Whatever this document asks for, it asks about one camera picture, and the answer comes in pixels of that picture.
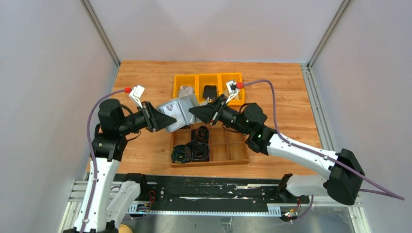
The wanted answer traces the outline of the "white credit card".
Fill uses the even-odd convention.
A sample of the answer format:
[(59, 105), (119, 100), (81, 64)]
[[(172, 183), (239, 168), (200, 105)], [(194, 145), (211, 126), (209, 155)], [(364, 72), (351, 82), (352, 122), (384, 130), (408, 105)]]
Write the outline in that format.
[(178, 102), (171, 102), (161, 107), (164, 114), (173, 116), (181, 114), (180, 104)]

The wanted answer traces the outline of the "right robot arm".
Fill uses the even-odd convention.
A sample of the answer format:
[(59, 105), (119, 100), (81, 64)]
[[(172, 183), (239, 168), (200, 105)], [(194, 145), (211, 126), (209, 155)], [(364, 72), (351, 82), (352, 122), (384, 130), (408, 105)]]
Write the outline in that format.
[(267, 116), (258, 104), (247, 103), (237, 111), (226, 104), (226, 99), (220, 95), (213, 102), (190, 108), (189, 112), (205, 124), (215, 125), (219, 121), (247, 136), (246, 145), (256, 153), (285, 158), (316, 172), (307, 176), (284, 175), (277, 190), (282, 202), (314, 195), (354, 205), (365, 173), (351, 150), (324, 150), (288, 138), (265, 125)]

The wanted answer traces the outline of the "grey card holder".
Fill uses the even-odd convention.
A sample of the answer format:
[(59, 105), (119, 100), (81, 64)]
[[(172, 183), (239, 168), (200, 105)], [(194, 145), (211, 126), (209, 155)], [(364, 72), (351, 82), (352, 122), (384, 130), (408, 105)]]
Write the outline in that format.
[(168, 132), (175, 132), (185, 126), (196, 123), (196, 116), (189, 112), (192, 107), (199, 106), (199, 102), (195, 94), (178, 97), (157, 106), (157, 110), (161, 113), (173, 117), (176, 122), (166, 129)]

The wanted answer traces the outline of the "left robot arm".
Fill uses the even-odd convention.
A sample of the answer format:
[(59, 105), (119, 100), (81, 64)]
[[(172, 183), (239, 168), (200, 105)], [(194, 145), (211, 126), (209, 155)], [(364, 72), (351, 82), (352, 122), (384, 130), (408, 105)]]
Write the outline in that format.
[(157, 111), (150, 102), (133, 113), (118, 99), (107, 99), (99, 104), (100, 123), (95, 128), (91, 146), (90, 177), (78, 217), (68, 233), (117, 233), (134, 200), (148, 197), (147, 178), (141, 173), (128, 173), (120, 189), (111, 200), (110, 193), (123, 152), (127, 135), (142, 129), (160, 131), (177, 120)]

